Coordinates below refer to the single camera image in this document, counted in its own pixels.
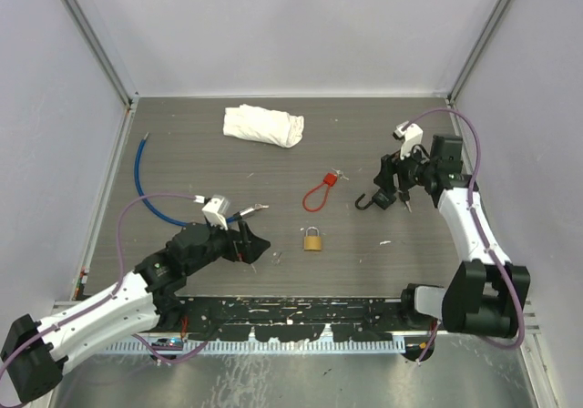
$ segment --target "red cable lock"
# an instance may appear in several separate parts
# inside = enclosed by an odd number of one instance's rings
[[[314,189],[310,189],[308,191],[308,193],[305,196],[303,196],[303,200],[302,200],[303,208],[306,209],[308,212],[318,212],[320,209],[322,209],[324,207],[324,205],[326,204],[326,200],[328,199],[328,193],[330,192],[330,188],[334,186],[334,184],[336,183],[337,180],[338,180],[338,176],[336,176],[333,173],[328,173],[320,185],[318,185]],[[320,205],[318,208],[315,208],[315,209],[308,208],[308,206],[306,205],[306,200],[308,199],[308,197],[310,197],[311,194],[316,192],[318,189],[320,189],[324,185],[327,185],[328,188],[326,189],[326,193],[324,194],[324,200],[322,201],[322,205]]]

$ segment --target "wire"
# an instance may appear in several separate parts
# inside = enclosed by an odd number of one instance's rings
[[[139,164],[140,164],[141,159],[142,159],[142,153],[144,152],[144,147],[146,146],[146,141],[148,141],[148,136],[149,136],[149,132],[142,138],[141,141],[139,141],[138,151],[136,152],[136,159],[134,161],[134,184],[136,185],[136,191],[138,192],[140,197],[144,195],[144,190],[142,188],[142,184],[141,184],[140,178],[139,178]],[[152,203],[150,203],[150,201],[148,199],[143,199],[142,202],[146,205],[146,207],[156,217],[158,217],[159,219],[163,219],[167,223],[174,224],[175,226],[180,226],[181,228],[186,227],[186,225],[188,224],[185,221],[173,219],[173,218],[163,214],[162,212],[157,210],[156,207],[154,205],[152,205]],[[234,220],[235,219],[233,217],[229,217],[227,219],[227,222],[232,223]]]
[[[324,185],[326,185],[328,188],[326,188],[326,193],[324,194],[324,200],[322,201],[322,204],[318,207],[318,208],[308,208],[308,205],[306,204],[306,201],[308,201],[308,197],[311,196],[311,194],[313,194],[314,192],[316,192],[318,189],[320,189],[321,187],[323,187]],[[314,189],[310,189],[308,191],[308,193],[303,196],[303,200],[302,200],[302,205],[303,208],[306,209],[308,212],[318,212],[320,209],[322,209],[324,207],[324,205],[326,204],[326,200],[328,199],[328,193],[330,192],[330,188],[331,186],[328,185],[326,182],[322,182],[320,185],[318,185],[316,188]]]
[[[486,236],[486,231],[484,229],[484,226],[482,226],[480,218],[477,215],[476,208],[474,207],[474,184],[476,183],[477,173],[478,173],[478,170],[480,169],[480,164],[482,161],[482,149],[480,146],[480,138],[477,135],[476,128],[474,127],[472,122],[469,120],[469,118],[466,117],[461,112],[454,110],[454,109],[447,108],[447,107],[438,107],[435,109],[430,109],[430,110],[424,112],[423,114],[421,114],[419,117],[416,117],[413,121],[407,123],[403,127],[402,131],[405,132],[409,128],[409,126],[411,126],[412,124],[415,124],[421,118],[426,117],[429,114],[434,114],[436,112],[447,112],[450,114],[457,115],[458,117],[460,117],[461,119],[464,120],[464,122],[467,124],[470,131],[472,132],[472,136],[474,137],[474,142],[476,143],[476,165],[474,166],[474,172],[472,173],[472,176],[471,176],[470,181],[469,181],[469,185],[467,187],[467,207],[469,208],[470,215],[472,216],[472,220],[474,221],[474,224],[476,225],[477,233],[480,236],[480,239],[482,240],[484,246],[486,247],[488,255],[490,255],[490,257],[494,261],[496,267],[498,268],[498,271],[500,271],[500,275],[502,276],[502,280],[504,281],[506,287],[508,288],[508,293],[510,294],[510,298],[512,299],[512,303],[513,303],[515,311],[517,313],[518,336],[514,342],[512,342],[510,344],[504,344],[504,343],[492,340],[488,337],[482,337],[482,338],[486,342],[488,342],[489,344],[491,344],[499,349],[507,349],[507,350],[517,349],[518,347],[520,347],[520,345],[522,344],[522,341],[525,339],[525,317],[524,317],[524,313],[522,312],[522,305],[520,304],[520,299],[518,298],[517,290],[514,288],[514,285],[512,284],[512,280],[510,279],[510,276],[508,276],[508,273],[504,269],[504,265],[502,265],[502,261],[498,258],[496,253],[492,249],[490,249],[490,241],[488,240],[488,238]]]
[[[108,301],[110,301],[119,292],[119,290],[121,290],[121,287],[123,286],[125,272],[126,272],[126,260],[125,260],[122,245],[121,245],[121,224],[123,222],[123,219],[126,217],[126,214],[128,213],[128,211],[134,205],[136,205],[137,203],[139,203],[143,199],[154,199],[154,198],[173,198],[173,199],[194,200],[194,199],[196,199],[196,196],[187,196],[187,195],[183,195],[183,194],[171,194],[171,193],[155,193],[155,194],[148,194],[145,196],[140,196],[136,199],[133,199],[131,202],[129,202],[127,204],[127,206],[122,209],[122,211],[118,217],[117,232],[116,232],[116,249],[118,252],[119,274],[118,274],[118,280],[116,282],[116,286],[114,287],[112,292],[109,293],[106,297],[104,297],[100,301],[97,301],[94,304],[92,304],[91,306],[88,306],[84,310],[68,316],[67,318],[62,320],[59,324],[57,324],[57,323],[53,324],[52,326],[44,329],[43,331],[39,332],[37,335],[34,335],[30,339],[23,342],[14,352],[12,352],[12,354],[10,354],[8,356],[8,358],[5,359],[5,361],[0,366],[0,380],[2,379],[4,374],[6,373],[8,366],[16,359],[16,357],[20,353],[22,353],[23,351],[28,349],[28,347],[30,345],[34,344],[38,340],[41,340],[43,337],[45,337],[49,333],[57,331],[57,330],[61,329],[63,326],[68,325],[70,322],[75,321],[76,319],[83,317],[84,315],[87,315],[90,312],[96,310],[100,306],[102,306],[105,303],[107,303]],[[204,342],[200,346],[197,346],[197,348],[194,349],[192,352],[189,352],[186,355],[183,355],[178,360],[168,360],[167,358],[164,358],[163,356],[158,354],[156,351],[154,351],[154,349],[149,345],[149,343],[146,340],[144,340],[142,337],[140,337],[139,335],[134,335],[134,336],[136,337],[137,340],[142,342],[146,346],[146,349],[148,349],[156,358],[158,358],[162,362],[166,362],[169,364],[177,364],[177,363],[185,362],[188,359],[195,356],[197,353],[199,353],[207,345],[207,342]],[[0,408],[23,408],[25,405],[26,405],[25,403],[20,403],[18,405],[6,406],[6,405],[2,405],[0,403]]]
[[[189,317],[188,316],[184,316],[181,319],[182,321],[182,330],[180,331],[180,338],[181,340],[184,340],[184,337],[186,337],[186,331],[189,328]]]
[[[425,155],[426,159],[429,159],[429,153],[427,153],[427,150],[425,149],[425,147],[423,147],[421,144],[415,144],[412,148],[412,150],[414,151],[416,148],[419,148],[421,150],[421,152]]]
[[[431,349],[431,346],[435,342],[435,337],[437,336],[437,331],[439,330],[440,324],[441,324],[440,321],[435,322],[435,326],[434,326],[433,330],[431,331],[431,336],[429,337],[429,341],[425,344],[425,347],[424,347],[423,351],[421,352],[421,354],[419,355],[419,358],[417,358],[417,361],[416,361],[417,365],[421,365],[421,361],[427,355],[427,352],[429,351],[429,349]]]

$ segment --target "metal floor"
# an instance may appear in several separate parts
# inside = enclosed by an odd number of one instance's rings
[[[244,103],[303,115],[303,140],[285,149],[224,137],[225,107]],[[413,213],[402,204],[387,211],[359,211],[353,205],[361,193],[375,191],[381,156],[398,149],[395,126],[444,104],[440,98],[140,99],[86,293],[117,279],[115,224],[137,196],[132,169],[146,132],[141,178],[147,193],[221,194],[231,200],[233,212],[258,202],[270,205],[249,220],[254,233],[271,241],[255,270],[219,260],[191,276],[182,294],[398,297],[409,282],[446,285],[459,261],[445,221],[422,189],[412,191]],[[422,127],[428,147],[434,133],[453,132],[446,114],[427,117]],[[332,168],[350,180],[338,181],[320,212],[305,211],[304,194]],[[323,191],[316,193],[310,202],[317,205],[322,196]],[[185,200],[153,203],[171,217],[203,220]],[[321,253],[302,251],[302,230],[309,226],[322,231]],[[136,206],[122,230],[128,270],[176,232]]]
[[[531,408],[520,352],[440,335],[421,367],[401,355],[204,355],[157,367],[97,355],[66,376],[52,408]]]

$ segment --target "black hook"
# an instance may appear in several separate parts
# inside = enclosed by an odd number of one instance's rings
[[[362,199],[364,199],[364,196],[365,196],[365,195],[366,195],[366,194],[364,194],[364,193],[363,193],[363,194],[362,194],[362,196],[361,196],[361,197],[359,197],[358,199],[356,199],[356,201],[354,202],[354,206],[355,206],[357,209],[359,209],[359,210],[365,210],[365,209],[368,209],[368,208],[370,208],[370,206],[371,206],[371,205],[374,203],[374,200],[373,200],[373,199],[371,199],[371,201],[369,201],[367,204],[365,204],[364,206],[361,206],[361,205],[359,204],[359,202],[360,202]]]

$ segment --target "white towel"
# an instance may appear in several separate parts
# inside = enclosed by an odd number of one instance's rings
[[[222,133],[227,137],[293,147],[302,140],[303,117],[262,107],[242,105],[225,109]]]

